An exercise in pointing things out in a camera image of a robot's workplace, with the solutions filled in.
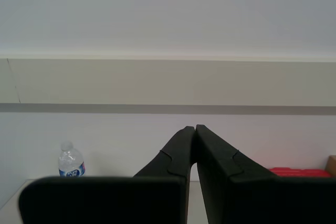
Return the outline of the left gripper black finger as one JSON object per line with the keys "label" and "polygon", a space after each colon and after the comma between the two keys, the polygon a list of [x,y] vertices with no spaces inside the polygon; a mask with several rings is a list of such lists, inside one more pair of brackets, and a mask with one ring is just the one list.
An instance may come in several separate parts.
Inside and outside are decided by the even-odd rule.
{"label": "left gripper black finger", "polygon": [[209,223],[335,223],[335,179],[281,177],[204,125],[196,163]]}
{"label": "left gripper black finger", "polygon": [[133,177],[46,177],[29,184],[23,223],[186,223],[192,143],[187,126]]}

